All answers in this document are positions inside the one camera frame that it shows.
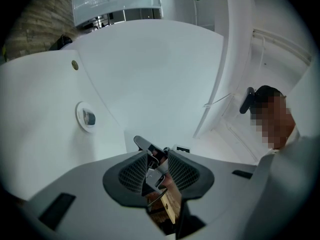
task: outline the white cable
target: white cable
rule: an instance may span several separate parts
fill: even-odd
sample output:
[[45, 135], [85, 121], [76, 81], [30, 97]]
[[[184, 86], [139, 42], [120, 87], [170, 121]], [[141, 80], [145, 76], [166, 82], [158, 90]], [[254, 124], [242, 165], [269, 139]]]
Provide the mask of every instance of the white cable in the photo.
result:
[[266, 44], [266, 39], [263, 35], [260, 35], [259, 36], [262, 37], [262, 53], [261, 53], [261, 58], [260, 58], [260, 64], [259, 64], [259, 68], [258, 68], [258, 73], [260, 72], [260, 69], [261, 69], [261, 65], [262, 65], [262, 60], [264, 58], [264, 52], [265, 52], [265, 44]]
[[198, 10], [197, 10], [196, 0], [193, 0], [193, 4], [194, 4], [195, 25], [198, 26]]
[[208, 103], [207, 103], [207, 104], [204, 104], [203, 107], [204, 107], [204, 108], [210, 108], [213, 104], [215, 104], [215, 103], [223, 100], [224, 98], [228, 97], [228, 96], [231, 95], [231, 94], [232, 94], [232, 93], [230, 92], [229, 94], [227, 94], [226, 96], [222, 97], [221, 99], [218, 99], [217, 101], [215, 101], [215, 102], [212, 103], [212, 104], [208, 104]]

